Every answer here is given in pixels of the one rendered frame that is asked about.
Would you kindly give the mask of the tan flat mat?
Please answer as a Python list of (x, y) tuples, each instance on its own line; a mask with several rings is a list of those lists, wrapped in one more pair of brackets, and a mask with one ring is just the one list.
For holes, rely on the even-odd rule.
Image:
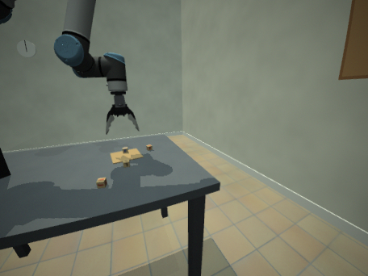
[(123, 153), (123, 151), (121, 152), (117, 152), (117, 153), (111, 153), (111, 159), (113, 164), (116, 163), (120, 163), (123, 162), (123, 160), (134, 160), (134, 159), (138, 159), (138, 158), (142, 158), (143, 156), (140, 154), (140, 152), (134, 148), (134, 149), (129, 149), (128, 153)]

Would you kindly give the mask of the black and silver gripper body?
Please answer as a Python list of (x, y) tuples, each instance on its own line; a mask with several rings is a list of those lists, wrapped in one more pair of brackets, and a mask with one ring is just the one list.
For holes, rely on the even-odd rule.
[[(126, 94), (126, 91), (112, 91), (111, 94), (114, 95), (122, 95), (122, 94)], [(114, 115), (117, 115), (117, 117), (119, 115), (123, 115), (125, 116), (128, 113), (128, 106), (126, 106), (126, 111), (115, 111), (115, 105), (112, 105), (112, 112)]]

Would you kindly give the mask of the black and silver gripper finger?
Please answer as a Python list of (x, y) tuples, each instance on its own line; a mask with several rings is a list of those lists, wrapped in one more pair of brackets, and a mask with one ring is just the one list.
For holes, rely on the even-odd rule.
[(111, 126), (111, 122), (114, 121), (114, 119), (115, 118), (114, 118), (114, 115), (113, 115), (113, 112), (112, 112), (112, 108), (111, 108), (111, 110), (107, 114), (106, 134), (108, 133), (109, 127)]
[(128, 108), (128, 119), (131, 120), (133, 122), (133, 124), (136, 126), (136, 129), (139, 131), (137, 122), (136, 122), (136, 118), (133, 114), (133, 112)]

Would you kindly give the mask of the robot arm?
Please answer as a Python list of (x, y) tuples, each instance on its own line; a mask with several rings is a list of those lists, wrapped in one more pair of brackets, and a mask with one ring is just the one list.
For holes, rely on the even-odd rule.
[[(0, 0), (0, 24), (12, 16), (16, 0)], [(54, 43), (57, 57), (78, 77), (106, 77), (109, 91), (128, 90), (124, 57), (112, 52), (91, 56), (90, 33), (96, 0), (68, 0), (62, 35)], [(126, 111), (123, 95), (114, 95), (115, 111)]]

